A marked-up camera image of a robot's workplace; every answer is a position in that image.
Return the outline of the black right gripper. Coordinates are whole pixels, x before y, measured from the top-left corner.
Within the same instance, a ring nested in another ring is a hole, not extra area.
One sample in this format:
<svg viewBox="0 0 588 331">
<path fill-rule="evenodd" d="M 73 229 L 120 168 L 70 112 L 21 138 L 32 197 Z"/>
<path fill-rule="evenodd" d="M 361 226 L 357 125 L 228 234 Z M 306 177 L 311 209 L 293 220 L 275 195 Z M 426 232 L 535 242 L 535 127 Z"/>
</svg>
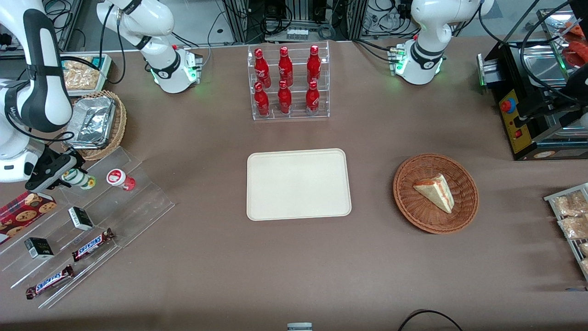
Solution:
<svg viewBox="0 0 588 331">
<path fill-rule="evenodd" d="M 86 159 L 75 149 L 67 149 L 65 153 L 44 149 L 32 170 L 30 179 L 25 183 L 25 190 L 39 193 L 59 186 L 71 188 L 72 185 L 62 180 L 62 176 L 73 168 L 82 173 L 88 173 L 83 168 L 85 162 Z"/>
</svg>

